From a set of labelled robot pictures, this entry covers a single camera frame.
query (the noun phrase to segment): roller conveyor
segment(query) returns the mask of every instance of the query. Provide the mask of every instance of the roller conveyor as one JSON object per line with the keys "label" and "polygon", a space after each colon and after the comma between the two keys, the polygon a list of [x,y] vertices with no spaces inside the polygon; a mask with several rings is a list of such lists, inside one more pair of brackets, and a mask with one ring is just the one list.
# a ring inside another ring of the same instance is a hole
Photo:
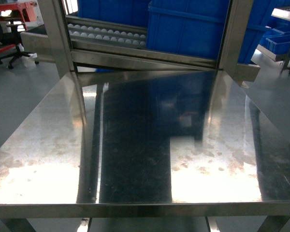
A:
{"label": "roller conveyor", "polygon": [[[112,31],[119,31],[125,32],[127,35],[120,35],[119,38],[130,39],[128,36],[129,33],[139,34],[146,36],[147,30],[146,28],[140,27],[133,27],[115,23],[108,23],[98,20],[91,20],[91,19],[82,19],[74,16],[67,16],[67,23],[68,25],[79,25],[80,28],[69,28],[71,34],[77,31],[81,33],[90,34],[90,30],[88,29],[81,29],[82,26],[86,27],[93,27],[93,28],[100,28],[100,29],[107,29]],[[110,36],[107,32],[100,32],[95,33],[95,36]],[[156,69],[173,69],[173,70],[213,70],[216,67],[217,62],[215,60],[204,59],[204,58],[197,58],[191,56],[183,56],[171,53],[163,53],[157,51],[151,51],[146,49],[145,45],[140,44],[141,42],[145,42],[146,38],[139,38],[139,44],[134,45],[133,41],[131,44],[129,43],[121,43],[121,42],[113,42],[111,40],[103,40],[103,39],[93,39],[88,37],[81,37],[70,35],[71,42],[72,42],[72,56],[75,62],[81,64],[89,64],[89,65],[96,65],[96,66],[107,66],[108,64],[105,61],[93,62],[90,57],[95,57],[98,54],[95,52],[103,53],[100,56],[106,55],[108,58],[118,58],[120,60],[124,60],[124,63],[120,63],[118,67],[116,67],[116,62],[110,62],[112,68],[118,69],[134,69],[134,70],[156,70]],[[26,50],[28,51],[36,51],[38,55],[45,55],[50,56],[52,51],[50,49],[50,42],[46,35],[45,29],[32,29],[22,33],[22,40],[25,44]]]}
{"label": "roller conveyor", "polygon": [[272,16],[290,21],[290,6],[275,8],[273,10]]}

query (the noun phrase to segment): stainless steel tabletop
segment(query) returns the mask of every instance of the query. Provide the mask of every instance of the stainless steel tabletop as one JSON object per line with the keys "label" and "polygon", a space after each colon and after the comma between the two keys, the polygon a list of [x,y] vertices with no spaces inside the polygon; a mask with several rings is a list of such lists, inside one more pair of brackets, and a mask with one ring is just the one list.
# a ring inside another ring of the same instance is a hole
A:
{"label": "stainless steel tabletop", "polygon": [[290,144],[222,71],[69,73],[0,149],[0,218],[228,215],[290,215]]}

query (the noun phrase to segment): blue plastic bin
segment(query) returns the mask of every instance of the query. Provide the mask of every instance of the blue plastic bin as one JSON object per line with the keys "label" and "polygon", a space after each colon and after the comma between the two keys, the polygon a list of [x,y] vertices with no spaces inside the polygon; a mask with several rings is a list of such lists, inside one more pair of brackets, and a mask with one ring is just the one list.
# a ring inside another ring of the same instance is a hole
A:
{"label": "blue plastic bin", "polygon": [[226,18],[230,0],[152,0],[153,7],[194,15]]}
{"label": "blue plastic bin", "polygon": [[264,26],[248,25],[241,48],[241,53],[238,58],[239,63],[249,64],[250,60],[263,36],[270,30]]}
{"label": "blue plastic bin", "polygon": [[276,55],[286,54],[290,49],[290,35],[267,38],[267,49]]}
{"label": "blue plastic bin", "polygon": [[[229,0],[152,0],[152,6],[195,15],[226,18]],[[266,26],[277,0],[255,0],[249,24]]]}
{"label": "blue plastic bin", "polygon": [[275,31],[275,30],[269,30],[265,32],[259,42],[259,44],[263,47],[267,47],[268,41],[266,40],[267,38],[275,37],[275,36],[281,36],[283,35],[282,33]]}
{"label": "blue plastic bin", "polygon": [[271,16],[270,21],[268,22],[267,25],[271,28],[289,27],[290,21]]}
{"label": "blue plastic bin", "polygon": [[147,27],[150,0],[78,0],[78,16]]}
{"label": "blue plastic bin", "polygon": [[285,6],[290,6],[290,0],[278,0],[275,7],[278,8],[278,7],[285,7]]}
{"label": "blue plastic bin", "polygon": [[285,27],[273,28],[273,31],[276,31],[282,35],[288,35],[290,34],[290,25]]}
{"label": "blue plastic bin", "polygon": [[114,70],[110,70],[110,69],[96,69],[95,70],[96,73],[111,73],[114,72]]}
{"label": "blue plastic bin", "polygon": [[266,26],[277,0],[254,0],[248,24]]}
{"label": "blue plastic bin", "polygon": [[225,20],[156,7],[148,9],[147,48],[218,58]]}

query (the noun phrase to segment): metal rack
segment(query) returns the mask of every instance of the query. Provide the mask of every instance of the metal rack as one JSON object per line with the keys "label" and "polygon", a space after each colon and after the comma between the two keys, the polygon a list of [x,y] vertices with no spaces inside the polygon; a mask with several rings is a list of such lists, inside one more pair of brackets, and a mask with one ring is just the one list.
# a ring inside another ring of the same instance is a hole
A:
{"label": "metal rack", "polygon": [[[275,8],[272,13],[273,17],[284,19],[287,21],[290,21],[290,6],[289,7],[282,7],[282,8]],[[272,59],[273,61],[283,61],[286,60],[287,63],[290,61],[290,55],[289,54],[280,54],[277,55],[265,47],[258,45],[257,49],[261,51],[263,54],[265,54],[267,57]]]}
{"label": "metal rack", "polygon": [[241,83],[244,80],[254,81],[260,69],[257,65],[237,63],[250,15],[248,9],[251,9],[252,3],[252,0],[231,1],[218,60],[175,55],[145,48],[135,49],[109,42],[101,43],[70,37],[68,23],[102,25],[132,31],[146,29],[72,16],[66,17],[62,4],[52,0],[39,2],[47,35],[40,36],[28,31],[22,34],[22,38],[27,50],[32,50],[31,48],[36,47],[37,44],[46,44],[51,48],[53,57],[50,57],[48,52],[47,58],[55,61],[60,76],[67,71],[75,70],[74,62],[79,65],[124,70],[226,70],[235,81]]}

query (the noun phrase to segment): gray epoxy floor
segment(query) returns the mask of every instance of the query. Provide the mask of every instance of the gray epoxy floor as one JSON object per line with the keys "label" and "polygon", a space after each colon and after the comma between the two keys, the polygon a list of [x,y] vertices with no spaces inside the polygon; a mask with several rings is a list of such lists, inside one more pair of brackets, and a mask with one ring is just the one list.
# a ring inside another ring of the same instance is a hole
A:
{"label": "gray epoxy floor", "polygon": [[[253,61],[261,66],[261,71],[254,83],[247,82],[250,88],[243,90],[290,141],[290,75],[288,71],[280,75],[280,63],[258,52]],[[33,60],[21,58],[15,62],[13,70],[6,66],[7,61],[0,65],[0,147],[59,81],[52,63],[41,62],[36,66]],[[263,220],[264,217],[220,217],[217,221],[222,232],[251,232],[256,231]],[[75,232],[80,218],[29,221],[37,232]],[[97,218],[91,231],[192,231],[196,225],[201,227],[194,231],[206,231],[200,218],[156,218],[151,222],[146,218]]]}
{"label": "gray epoxy floor", "polygon": [[0,65],[0,147],[59,81],[55,64],[21,58],[14,69],[7,65]]}

